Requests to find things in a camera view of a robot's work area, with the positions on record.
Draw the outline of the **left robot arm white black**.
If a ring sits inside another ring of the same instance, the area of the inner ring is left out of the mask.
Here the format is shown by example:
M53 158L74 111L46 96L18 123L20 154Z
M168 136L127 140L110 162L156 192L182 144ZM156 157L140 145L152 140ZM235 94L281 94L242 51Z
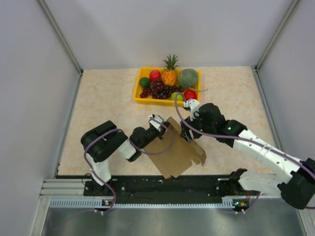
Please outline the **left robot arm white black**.
M152 115L149 117L149 128L137 127L130 137L110 120L86 132L80 142L84 149L84 158L95 181L95 190L101 195L106 195L111 191L109 157L113 153L117 152L127 161L133 162L142 154L159 155L170 150L175 141L173 135L166 149L151 153L144 151L144 148L156 138L162 140L165 132L171 134L169 125L168 121Z

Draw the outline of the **brown cardboard box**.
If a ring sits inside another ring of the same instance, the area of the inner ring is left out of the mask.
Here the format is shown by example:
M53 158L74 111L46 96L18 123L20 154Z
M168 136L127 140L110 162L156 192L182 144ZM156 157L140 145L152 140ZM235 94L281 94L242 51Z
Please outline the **brown cardboard box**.
M203 166L206 162L205 150L196 142L187 142L181 134L181 125L173 117L169 117L169 131L162 139L156 138L148 144L144 151L165 179L179 177L193 164Z

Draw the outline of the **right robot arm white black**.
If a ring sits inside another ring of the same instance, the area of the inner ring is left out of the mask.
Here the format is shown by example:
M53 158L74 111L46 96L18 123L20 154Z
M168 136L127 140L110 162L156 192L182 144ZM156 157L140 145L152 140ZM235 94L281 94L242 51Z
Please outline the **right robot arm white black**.
M238 169L230 175L230 190L237 195L257 191L281 197L296 209L312 209L309 202L315 195L315 161L301 160L277 149L259 138L245 125L227 120L213 103L200 104L195 99L184 102L189 111L181 119L181 137L191 142L201 136L213 137L218 142L246 153L271 170L260 174Z

